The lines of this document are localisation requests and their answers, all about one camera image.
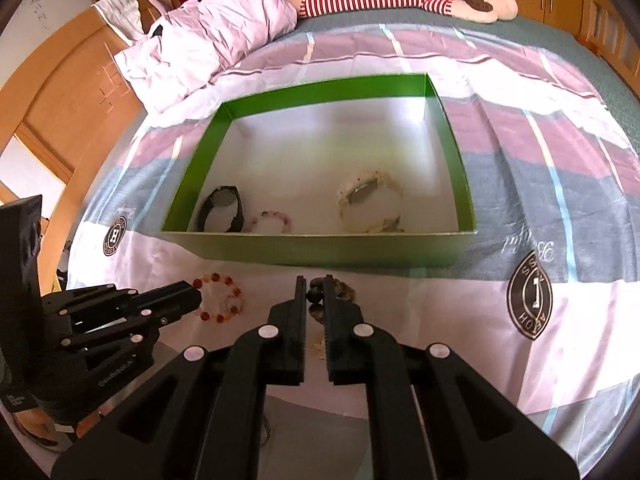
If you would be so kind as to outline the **black wristwatch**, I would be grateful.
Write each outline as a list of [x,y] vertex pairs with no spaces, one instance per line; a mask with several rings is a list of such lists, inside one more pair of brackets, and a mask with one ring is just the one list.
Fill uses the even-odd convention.
[[214,188],[201,204],[196,218],[196,230],[205,232],[212,214],[222,214],[227,224],[222,228],[225,233],[239,233],[244,228],[244,207],[239,189],[234,185],[221,185]]

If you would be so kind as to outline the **cream white wristwatch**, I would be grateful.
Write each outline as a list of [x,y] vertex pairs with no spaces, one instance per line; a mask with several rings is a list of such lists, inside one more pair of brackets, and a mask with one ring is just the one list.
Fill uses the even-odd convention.
[[400,231],[404,208],[401,184],[384,171],[360,171],[341,183],[336,192],[338,218],[349,233]]

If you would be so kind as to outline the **pink grey patterned bedsheet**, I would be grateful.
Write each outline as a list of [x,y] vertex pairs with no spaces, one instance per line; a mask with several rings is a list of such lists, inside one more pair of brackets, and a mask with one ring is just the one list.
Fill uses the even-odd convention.
[[163,352],[228,344],[282,299],[294,266],[213,260],[162,227],[223,102],[312,82],[425,74],[442,100],[477,231],[449,266],[329,268],[406,344],[450,344],[590,474],[639,404],[639,159],[597,90],[612,72],[580,47],[492,32],[366,25],[296,32],[142,122],[114,155],[70,246],[68,284],[150,290],[219,273],[160,336]]

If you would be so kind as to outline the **wooden headboard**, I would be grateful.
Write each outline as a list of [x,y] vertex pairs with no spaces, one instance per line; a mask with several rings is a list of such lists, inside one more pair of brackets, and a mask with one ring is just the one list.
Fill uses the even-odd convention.
[[125,49],[125,41],[90,8],[40,44],[1,89],[1,145],[15,136],[65,185],[38,256],[45,294],[94,179],[143,112],[114,61]]

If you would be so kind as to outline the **green cardboard box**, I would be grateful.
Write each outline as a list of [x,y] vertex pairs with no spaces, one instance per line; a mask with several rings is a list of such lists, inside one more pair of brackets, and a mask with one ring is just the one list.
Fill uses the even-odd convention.
[[[380,170],[404,190],[398,232],[346,232],[336,192],[352,174]],[[214,188],[234,185],[244,228],[225,233]],[[462,157],[431,78],[349,77],[223,102],[186,167],[164,221],[172,242],[213,260],[322,266],[449,266],[477,231]]]

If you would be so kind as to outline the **pink pillow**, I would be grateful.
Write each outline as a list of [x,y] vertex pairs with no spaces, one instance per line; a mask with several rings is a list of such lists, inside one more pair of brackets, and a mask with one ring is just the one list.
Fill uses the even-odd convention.
[[188,0],[115,63],[145,109],[161,113],[296,24],[286,0]]

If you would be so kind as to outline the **clothes on chair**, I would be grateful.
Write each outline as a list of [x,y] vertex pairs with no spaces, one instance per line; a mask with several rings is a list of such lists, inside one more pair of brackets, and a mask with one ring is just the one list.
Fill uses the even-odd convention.
[[128,46],[142,40],[152,25],[188,0],[99,0],[93,7]]

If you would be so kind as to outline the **wooden footboard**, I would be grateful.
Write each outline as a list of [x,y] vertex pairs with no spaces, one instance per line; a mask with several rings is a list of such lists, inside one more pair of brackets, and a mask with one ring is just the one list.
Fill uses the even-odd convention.
[[603,58],[639,96],[639,46],[610,0],[582,0],[578,41]]

